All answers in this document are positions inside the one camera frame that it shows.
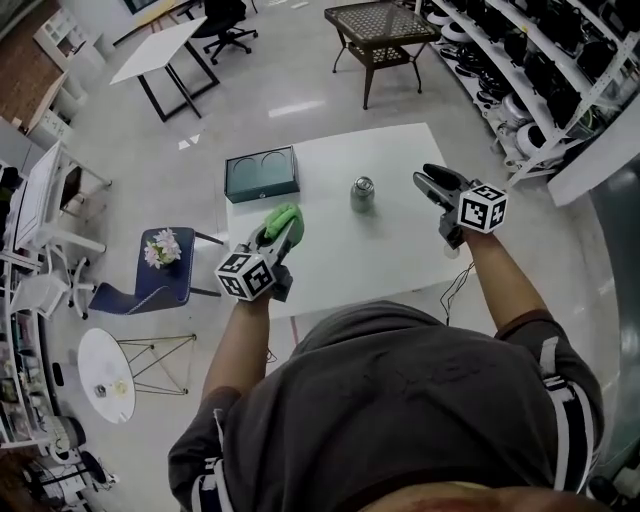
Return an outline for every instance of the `window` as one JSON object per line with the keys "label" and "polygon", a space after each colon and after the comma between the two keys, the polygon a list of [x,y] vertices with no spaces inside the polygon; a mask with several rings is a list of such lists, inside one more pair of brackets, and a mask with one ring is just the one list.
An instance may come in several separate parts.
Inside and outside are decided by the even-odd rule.
{"label": "window", "polygon": [[131,11],[131,13],[135,14],[148,5],[155,4],[157,1],[158,0],[124,0],[124,3],[127,4],[127,7]]}

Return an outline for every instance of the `white flowers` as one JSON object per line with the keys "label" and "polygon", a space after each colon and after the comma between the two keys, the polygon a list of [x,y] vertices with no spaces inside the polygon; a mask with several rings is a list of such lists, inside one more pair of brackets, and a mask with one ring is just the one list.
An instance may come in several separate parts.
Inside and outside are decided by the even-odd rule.
{"label": "white flowers", "polygon": [[150,267],[160,268],[180,259],[182,251],[171,228],[161,230],[153,238],[155,242],[147,241],[144,248],[144,259]]}

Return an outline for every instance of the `black and white marker cube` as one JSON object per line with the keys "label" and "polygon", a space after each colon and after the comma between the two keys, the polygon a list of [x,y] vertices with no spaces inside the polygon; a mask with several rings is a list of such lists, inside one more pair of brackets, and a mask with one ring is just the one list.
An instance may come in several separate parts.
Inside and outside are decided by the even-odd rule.
{"label": "black and white marker cube", "polygon": [[504,223],[507,193],[485,183],[460,195],[458,224],[482,233],[491,233]]}
{"label": "black and white marker cube", "polygon": [[216,276],[228,295],[254,300],[276,282],[261,254],[232,252],[216,269]]}

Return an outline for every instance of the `gray t-shirt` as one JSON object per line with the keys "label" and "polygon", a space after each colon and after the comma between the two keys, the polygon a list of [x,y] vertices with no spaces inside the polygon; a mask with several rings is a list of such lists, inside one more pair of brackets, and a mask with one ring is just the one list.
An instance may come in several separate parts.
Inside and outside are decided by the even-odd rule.
{"label": "gray t-shirt", "polygon": [[538,365],[558,336],[558,374],[582,386],[603,431],[600,387],[546,312],[496,338],[377,302],[318,324],[291,359],[240,397],[211,393],[169,454],[190,509],[204,459],[221,455],[236,512],[357,511],[407,485],[552,487],[556,420]]}

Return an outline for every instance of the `blue chair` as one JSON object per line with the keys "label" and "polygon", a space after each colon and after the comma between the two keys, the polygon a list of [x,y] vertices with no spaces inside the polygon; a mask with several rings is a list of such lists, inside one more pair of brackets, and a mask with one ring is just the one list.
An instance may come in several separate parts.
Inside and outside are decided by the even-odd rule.
{"label": "blue chair", "polygon": [[89,309],[114,315],[137,315],[184,306],[189,300],[190,293],[220,297],[219,292],[192,288],[191,269],[196,237],[215,244],[224,245],[224,243],[191,228],[171,228],[182,254],[179,260],[167,267],[157,269],[150,267],[145,261],[144,248],[148,240],[153,241],[153,235],[158,234],[160,229],[163,228],[148,229],[142,233],[134,294],[122,293],[110,284],[102,283],[96,290]]}

